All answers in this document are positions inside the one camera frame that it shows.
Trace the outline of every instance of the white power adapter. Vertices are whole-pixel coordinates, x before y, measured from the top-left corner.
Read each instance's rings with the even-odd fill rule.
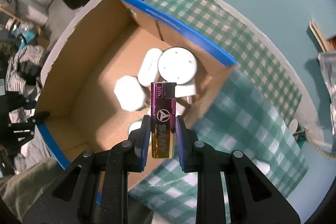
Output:
[[[144,106],[147,98],[136,77],[125,75],[115,83],[114,93],[122,109],[136,111]]]
[[[159,78],[158,61],[162,55],[162,50],[158,48],[151,48],[145,55],[141,64],[138,80],[143,86],[150,86]]]
[[[193,78],[188,83],[182,84],[182,85],[176,85],[175,87],[175,97],[181,98],[181,97],[188,97],[196,95],[196,84],[195,84],[195,78]]]
[[[176,110],[175,110],[175,116],[177,115],[183,115],[183,112],[185,111],[185,107],[178,102],[176,102]],[[149,108],[147,114],[151,115],[151,108]]]
[[[197,62],[190,51],[185,48],[173,47],[160,56],[158,68],[164,80],[181,85],[194,78]]]

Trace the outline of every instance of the purple lighter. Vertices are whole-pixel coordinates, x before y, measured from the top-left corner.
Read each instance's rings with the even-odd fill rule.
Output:
[[[176,83],[151,84],[152,157],[171,159],[174,155]]]

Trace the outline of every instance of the olive green cloth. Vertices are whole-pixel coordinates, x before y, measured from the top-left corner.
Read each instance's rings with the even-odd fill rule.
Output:
[[[25,172],[0,178],[0,196],[22,222],[26,211],[61,172],[53,157],[46,158]]]

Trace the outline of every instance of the gold lighter base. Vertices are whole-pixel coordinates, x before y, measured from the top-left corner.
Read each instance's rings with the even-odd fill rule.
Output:
[[[152,133],[152,157],[155,159],[171,159],[174,156],[175,137],[170,133],[164,141],[158,134]]]

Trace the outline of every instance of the metal bolt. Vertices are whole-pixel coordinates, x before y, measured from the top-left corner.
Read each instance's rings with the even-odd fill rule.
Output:
[[[195,146],[196,147],[203,147],[204,146],[204,142],[202,142],[202,141],[195,141]]]
[[[125,140],[121,143],[123,147],[130,147],[132,145],[132,142],[129,140]]]
[[[233,156],[235,156],[236,158],[241,158],[243,156],[243,152],[236,150],[235,152],[233,152]]]
[[[83,151],[83,156],[84,157],[90,157],[92,155],[92,150],[91,149],[86,149]]]

